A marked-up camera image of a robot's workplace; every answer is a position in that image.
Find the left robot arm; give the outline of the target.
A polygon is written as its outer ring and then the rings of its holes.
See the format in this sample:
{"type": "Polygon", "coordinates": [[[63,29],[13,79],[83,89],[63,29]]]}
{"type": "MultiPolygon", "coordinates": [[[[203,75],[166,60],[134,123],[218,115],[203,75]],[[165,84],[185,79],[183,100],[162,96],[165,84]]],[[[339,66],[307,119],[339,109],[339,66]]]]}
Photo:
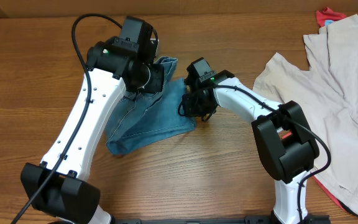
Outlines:
{"type": "Polygon", "coordinates": [[[88,182],[96,147],[126,92],[163,90],[163,67],[154,64],[157,31],[131,16],[119,28],[119,35],[98,42],[79,57],[84,80],[62,131],[40,163],[27,163],[21,172],[26,207],[59,223],[114,223],[99,204],[100,190],[88,182]]]}

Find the blue denim jeans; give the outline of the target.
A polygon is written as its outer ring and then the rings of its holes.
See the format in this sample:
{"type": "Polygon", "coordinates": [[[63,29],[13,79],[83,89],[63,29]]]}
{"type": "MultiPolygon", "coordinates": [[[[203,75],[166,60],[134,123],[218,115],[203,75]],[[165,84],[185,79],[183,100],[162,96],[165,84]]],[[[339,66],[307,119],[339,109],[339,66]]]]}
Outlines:
{"type": "Polygon", "coordinates": [[[186,93],[183,79],[172,80],[178,59],[160,57],[164,68],[163,91],[157,93],[125,92],[113,109],[105,127],[106,147],[114,155],[129,154],[157,141],[195,130],[194,118],[177,112],[186,93]]]}

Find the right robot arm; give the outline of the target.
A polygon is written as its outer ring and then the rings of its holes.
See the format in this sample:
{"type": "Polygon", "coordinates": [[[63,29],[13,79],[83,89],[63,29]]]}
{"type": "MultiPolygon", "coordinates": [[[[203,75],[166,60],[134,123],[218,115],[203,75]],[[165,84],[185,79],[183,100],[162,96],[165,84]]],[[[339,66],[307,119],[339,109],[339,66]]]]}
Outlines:
{"type": "Polygon", "coordinates": [[[217,107],[231,110],[252,126],[259,159],[275,181],[270,215],[248,215],[245,223],[327,223],[310,215],[306,184],[319,147],[298,103],[268,100],[244,86],[227,70],[215,72],[204,58],[190,63],[178,114],[210,119],[217,107]]]}

